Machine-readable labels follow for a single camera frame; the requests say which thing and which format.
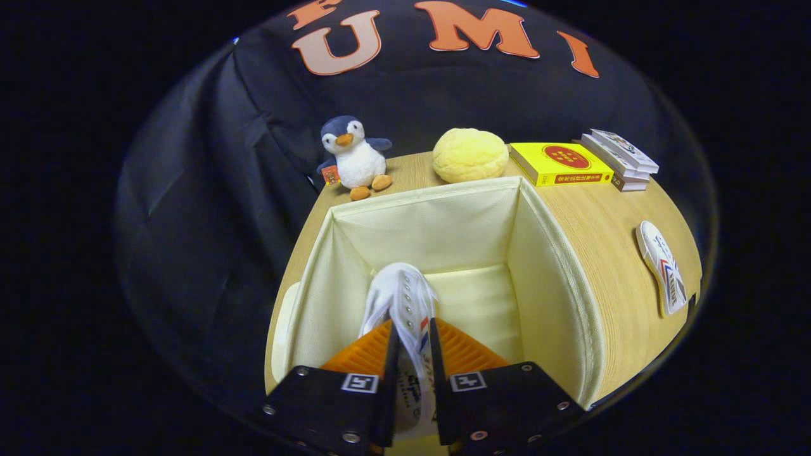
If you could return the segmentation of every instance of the fabric storage bin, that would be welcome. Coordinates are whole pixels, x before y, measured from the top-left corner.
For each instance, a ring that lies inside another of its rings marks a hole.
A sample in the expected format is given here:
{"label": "fabric storage bin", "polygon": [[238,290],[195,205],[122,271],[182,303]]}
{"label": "fabric storage bin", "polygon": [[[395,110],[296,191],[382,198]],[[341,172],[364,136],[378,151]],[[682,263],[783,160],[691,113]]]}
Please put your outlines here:
{"label": "fabric storage bin", "polygon": [[597,399],[605,360],[597,303],[560,226],[521,177],[331,207],[301,282],[280,290],[276,382],[357,338],[370,282],[394,262],[425,275],[438,317],[510,363],[537,363],[581,407]]}

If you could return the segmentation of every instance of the penguin's orange feet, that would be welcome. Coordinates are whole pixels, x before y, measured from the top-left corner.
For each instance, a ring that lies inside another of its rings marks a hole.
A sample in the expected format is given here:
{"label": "penguin's orange feet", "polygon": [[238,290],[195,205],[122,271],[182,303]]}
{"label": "penguin's orange feet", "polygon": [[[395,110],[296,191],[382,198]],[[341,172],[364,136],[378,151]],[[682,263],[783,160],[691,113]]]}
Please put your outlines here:
{"label": "penguin's orange feet", "polygon": [[371,181],[371,187],[377,191],[383,190],[391,184],[392,178],[386,174],[375,176],[375,179]]}
{"label": "penguin's orange feet", "polygon": [[355,187],[350,190],[350,198],[352,201],[362,200],[369,196],[369,187]]}

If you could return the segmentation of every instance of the orange gripper pad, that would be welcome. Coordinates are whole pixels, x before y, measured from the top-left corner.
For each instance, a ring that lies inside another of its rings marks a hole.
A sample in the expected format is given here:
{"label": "orange gripper pad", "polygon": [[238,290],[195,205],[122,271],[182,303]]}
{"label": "orange gripper pad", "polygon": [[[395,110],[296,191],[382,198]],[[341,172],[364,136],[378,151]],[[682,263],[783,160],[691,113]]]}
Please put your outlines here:
{"label": "orange gripper pad", "polygon": [[509,365],[481,342],[439,318],[436,319],[436,329],[440,334],[446,377]]}
{"label": "orange gripper pad", "polygon": [[334,372],[377,375],[383,378],[388,336],[391,333],[392,321],[387,320],[338,352],[321,368]]}

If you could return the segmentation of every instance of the red circle on book cover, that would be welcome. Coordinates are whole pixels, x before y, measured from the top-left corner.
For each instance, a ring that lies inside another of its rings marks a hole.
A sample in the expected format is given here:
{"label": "red circle on book cover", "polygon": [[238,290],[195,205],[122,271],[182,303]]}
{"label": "red circle on book cover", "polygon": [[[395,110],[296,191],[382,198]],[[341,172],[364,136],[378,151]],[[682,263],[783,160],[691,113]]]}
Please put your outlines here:
{"label": "red circle on book cover", "polygon": [[583,157],[580,153],[567,147],[547,146],[543,148],[543,152],[552,160],[557,161],[563,166],[574,168],[575,170],[585,170],[591,166],[588,158]]}

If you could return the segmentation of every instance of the penguin's orange beak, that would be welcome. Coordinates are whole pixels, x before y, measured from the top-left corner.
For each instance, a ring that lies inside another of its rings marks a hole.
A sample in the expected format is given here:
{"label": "penguin's orange beak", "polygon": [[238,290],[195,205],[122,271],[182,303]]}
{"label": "penguin's orange beak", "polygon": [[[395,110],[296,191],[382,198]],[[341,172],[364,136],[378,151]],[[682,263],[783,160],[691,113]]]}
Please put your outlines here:
{"label": "penguin's orange beak", "polygon": [[345,135],[338,136],[335,139],[335,144],[344,147],[345,145],[350,144],[353,139],[354,135],[352,135],[352,133],[346,133]]}

